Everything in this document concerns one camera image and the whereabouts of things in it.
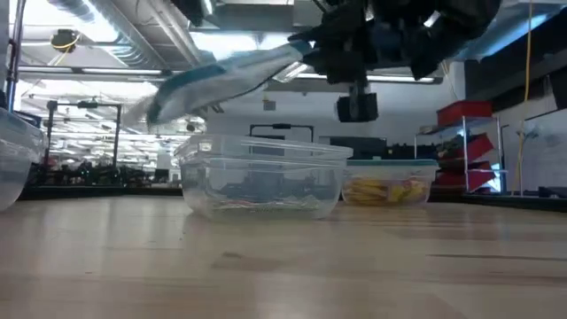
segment wooden table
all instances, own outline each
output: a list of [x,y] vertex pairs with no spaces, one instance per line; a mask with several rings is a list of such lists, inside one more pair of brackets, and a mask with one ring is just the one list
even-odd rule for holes
[[0,318],[565,318],[567,215],[340,206],[211,223],[180,198],[0,213]]

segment plastic container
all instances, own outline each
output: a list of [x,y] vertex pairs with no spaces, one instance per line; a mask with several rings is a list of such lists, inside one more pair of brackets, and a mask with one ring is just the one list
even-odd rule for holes
[[215,220],[324,218],[352,155],[345,147],[213,135],[175,150],[185,201]]
[[0,108],[0,212],[18,199],[32,162],[45,150],[43,132]]
[[348,160],[343,199],[357,206],[411,206],[427,202],[435,172],[432,159]]

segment metal frame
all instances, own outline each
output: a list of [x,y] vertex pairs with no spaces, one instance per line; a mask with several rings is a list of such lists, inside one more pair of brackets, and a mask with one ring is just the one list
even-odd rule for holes
[[252,136],[252,131],[255,128],[272,128],[272,129],[292,129],[292,128],[307,128],[311,131],[311,143],[315,140],[315,128],[313,125],[293,125],[293,124],[251,124],[249,136]]
[[6,80],[6,99],[8,103],[8,112],[14,110],[14,101],[16,97],[16,85],[19,79],[19,61],[21,59],[21,38],[24,35],[24,9],[26,9],[27,0],[19,0],[16,7],[16,19],[14,20],[14,28],[12,30],[12,45],[10,64],[8,67],[8,76]]
[[90,102],[79,102],[79,103],[58,103],[58,101],[48,101],[47,109],[49,110],[49,119],[47,120],[47,148],[45,149],[45,156],[43,158],[43,164],[47,167],[50,148],[51,148],[51,131],[53,129],[53,114],[57,110],[58,106],[77,106],[79,108],[98,108],[98,107],[116,107],[116,132],[114,133],[114,148],[113,148],[113,168],[116,168],[116,163],[118,161],[118,140],[120,137],[120,123],[122,119],[122,104],[114,103],[90,103]]
[[428,133],[428,134],[416,134],[414,136],[414,157],[415,159],[417,159],[417,138],[419,136],[434,136],[437,134],[442,134],[443,132],[449,130],[449,129],[456,129],[456,128],[461,128],[463,131],[463,148],[464,148],[464,175],[465,175],[465,182],[466,182],[466,191],[470,192],[470,188],[469,188],[469,173],[470,172],[480,172],[480,173],[500,173],[500,185],[501,185],[501,194],[506,193],[506,187],[505,187],[505,183],[503,182],[503,175],[507,174],[508,171],[505,169],[502,169],[502,163],[503,163],[503,150],[502,150],[502,133],[501,133],[501,122],[500,122],[500,117],[496,116],[496,117],[491,117],[491,118],[485,118],[484,121],[479,121],[478,123],[481,124],[485,124],[486,120],[489,121],[496,121],[496,127],[497,127],[497,132],[498,132],[498,163],[500,164],[500,169],[469,169],[469,150],[468,150],[468,140],[467,140],[467,129],[469,128],[474,128],[475,125],[474,123],[470,123],[471,120],[479,120],[479,118],[471,118],[471,117],[467,117],[467,116],[462,116],[461,118],[461,125],[452,125],[452,126],[447,126],[444,128],[437,128],[436,130],[434,130],[432,133]]
[[[119,196],[172,196],[182,197],[181,189],[129,188],[116,186],[39,186],[26,187],[18,200],[50,200],[66,198],[95,198]],[[517,209],[567,213],[567,199],[518,198],[509,196],[461,195],[431,196],[431,203],[456,203],[484,206],[499,206]]]

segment ceiling duct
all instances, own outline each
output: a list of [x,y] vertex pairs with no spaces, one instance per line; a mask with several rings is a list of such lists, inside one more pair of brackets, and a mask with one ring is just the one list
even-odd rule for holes
[[125,65],[133,68],[167,68],[158,53],[110,0],[47,0],[59,10],[76,16],[77,27],[90,40],[116,43],[105,48]]
[[[454,59],[466,60],[491,56],[528,32],[530,5],[508,0],[492,24],[477,40],[470,42]],[[535,29],[559,13],[566,4],[533,4],[532,28]]]

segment ceiling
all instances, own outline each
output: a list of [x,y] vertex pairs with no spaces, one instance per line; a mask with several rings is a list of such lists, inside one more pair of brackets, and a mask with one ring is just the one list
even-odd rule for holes
[[[166,25],[160,24],[155,12],[148,5],[148,0],[90,0],[93,4],[101,5],[105,12],[112,11],[115,20],[108,24],[85,24],[69,12],[62,12],[48,3],[48,0],[27,0],[24,16],[24,41],[22,65],[55,65],[58,66],[95,66],[95,67],[128,67],[124,59],[117,58],[115,54],[122,47],[135,43],[136,48],[148,57],[144,60],[147,68],[186,70],[194,65],[189,54],[198,56],[201,62],[215,58],[226,58],[238,51],[270,49],[286,43],[288,35],[317,25],[321,20],[321,12],[311,0],[223,0],[218,1],[215,15],[202,27],[192,26],[177,9],[166,1],[165,10],[171,13],[172,19],[166,20]],[[538,5],[538,16],[554,12],[561,7],[560,1],[535,1]],[[540,4],[540,2],[554,2],[555,4]],[[11,22],[15,12],[17,0],[10,0]],[[517,23],[525,21],[525,0],[507,0],[503,5],[499,17],[491,26],[491,30],[477,45],[472,43],[462,57],[478,57],[485,48],[497,43],[508,29],[517,28]],[[164,11],[158,11],[159,17],[165,17]],[[113,40],[113,32],[103,32],[106,28],[120,27],[122,35],[127,38],[123,43],[109,43]],[[175,33],[175,27],[190,36],[190,40],[197,47],[188,49],[187,46],[175,43],[170,35]],[[58,29],[67,28],[77,30],[82,34],[78,47],[73,53],[61,53],[50,46],[50,38]],[[121,103],[128,109],[141,97],[155,92],[155,86],[148,82],[110,82],[101,78],[98,82],[92,81],[66,81],[47,80],[42,77],[26,77],[19,83],[18,93],[22,97],[18,108],[21,111],[47,115],[45,104],[49,99],[62,102],[75,103],[83,99],[95,98],[99,102]],[[310,85],[302,85],[302,90],[309,91]],[[383,85],[383,93],[379,94],[383,101],[381,105],[396,105],[406,111],[415,110],[420,99],[427,89],[412,89],[416,92],[411,101],[394,103],[400,100],[404,89],[400,85]],[[310,93],[308,96],[300,94],[274,93],[279,110],[285,110],[285,115],[299,116],[312,114],[313,117],[330,117],[333,114],[332,105],[338,93]],[[257,113],[260,116],[273,116],[261,110],[261,97],[245,97],[237,101],[224,104],[227,115],[242,115]],[[57,123],[54,130],[53,147],[61,156],[80,158],[81,156],[108,153],[109,141],[113,139],[113,125],[116,117],[113,108],[99,108],[92,110],[90,116],[73,107],[59,108],[56,113]],[[140,122],[125,128],[120,133],[120,158],[122,160],[137,160],[141,163],[151,163],[158,150],[170,152],[189,132],[187,123],[191,122],[199,128],[201,119],[192,117],[183,119],[170,125],[155,128],[147,135],[145,123]]]

